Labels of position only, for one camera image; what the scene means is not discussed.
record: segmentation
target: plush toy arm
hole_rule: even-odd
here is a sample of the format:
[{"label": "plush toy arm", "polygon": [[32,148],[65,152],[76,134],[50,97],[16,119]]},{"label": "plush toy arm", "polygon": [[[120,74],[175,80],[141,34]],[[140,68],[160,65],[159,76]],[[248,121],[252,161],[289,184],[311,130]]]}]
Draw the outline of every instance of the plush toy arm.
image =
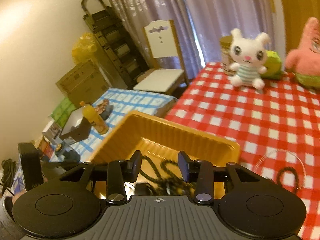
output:
[{"label": "plush toy arm", "polygon": [[294,69],[299,59],[300,51],[298,49],[290,50],[284,61],[285,68],[287,70]]},{"label": "plush toy arm", "polygon": [[267,68],[265,66],[261,66],[259,69],[258,69],[258,72],[259,74],[264,74],[265,72],[267,72]]},{"label": "plush toy arm", "polygon": [[238,71],[239,67],[240,67],[240,64],[234,62],[234,63],[232,63],[232,64],[230,65],[229,68],[230,68],[231,70],[233,70],[233,71]]}]

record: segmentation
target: white plush toy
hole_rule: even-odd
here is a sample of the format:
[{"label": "white plush toy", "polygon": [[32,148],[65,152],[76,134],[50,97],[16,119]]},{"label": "white plush toy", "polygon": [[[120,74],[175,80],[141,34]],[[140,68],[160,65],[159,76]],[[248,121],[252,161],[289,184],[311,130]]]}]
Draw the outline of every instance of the white plush toy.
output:
[{"label": "white plush toy", "polygon": [[266,33],[260,33],[254,40],[245,39],[239,29],[231,31],[233,41],[230,46],[230,56],[235,61],[230,69],[236,71],[230,82],[235,87],[253,86],[260,90],[264,88],[264,82],[260,74],[267,71],[263,65],[267,61],[267,53],[264,45],[270,42]]}]

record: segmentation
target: purple curtain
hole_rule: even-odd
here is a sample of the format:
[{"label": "purple curtain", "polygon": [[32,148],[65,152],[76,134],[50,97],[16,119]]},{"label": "purple curtain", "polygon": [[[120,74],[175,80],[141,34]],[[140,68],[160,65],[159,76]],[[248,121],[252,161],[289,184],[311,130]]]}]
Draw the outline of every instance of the purple curtain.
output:
[{"label": "purple curtain", "polygon": [[[110,2],[149,63],[143,27],[158,19],[173,19],[188,77],[191,79],[198,74],[202,68],[200,57],[183,0],[110,0]],[[163,68],[180,68],[179,60],[175,57],[159,59],[159,64]]]},{"label": "purple curtain", "polygon": [[266,32],[273,39],[272,12],[269,0],[185,0],[204,61],[219,61],[222,36],[233,28],[246,38]]}]

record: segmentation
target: white chair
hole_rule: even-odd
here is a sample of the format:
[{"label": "white chair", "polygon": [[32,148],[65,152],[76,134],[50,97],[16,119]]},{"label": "white chair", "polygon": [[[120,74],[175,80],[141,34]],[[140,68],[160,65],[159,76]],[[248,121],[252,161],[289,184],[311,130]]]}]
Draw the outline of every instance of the white chair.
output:
[{"label": "white chair", "polygon": [[[189,85],[173,20],[157,20],[143,28],[155,70],[133,89],[171,95],[185,80]],[[178,57],[181,69],[160,69],[157,58]]]}]

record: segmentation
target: bottle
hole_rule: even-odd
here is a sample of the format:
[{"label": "bottle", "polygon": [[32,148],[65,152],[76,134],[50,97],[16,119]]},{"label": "bottle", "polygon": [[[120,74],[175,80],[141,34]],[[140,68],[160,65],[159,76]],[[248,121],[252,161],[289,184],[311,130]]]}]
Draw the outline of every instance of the bottle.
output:
[{"label": "bottle", "polygon": [[82,106],[83,116],[89,121],[93,128],[95,128],[99,134],[105,134],[109,130],[109,127],[93,106],[85,104],[84,101],[81,101],[80,105]]}]

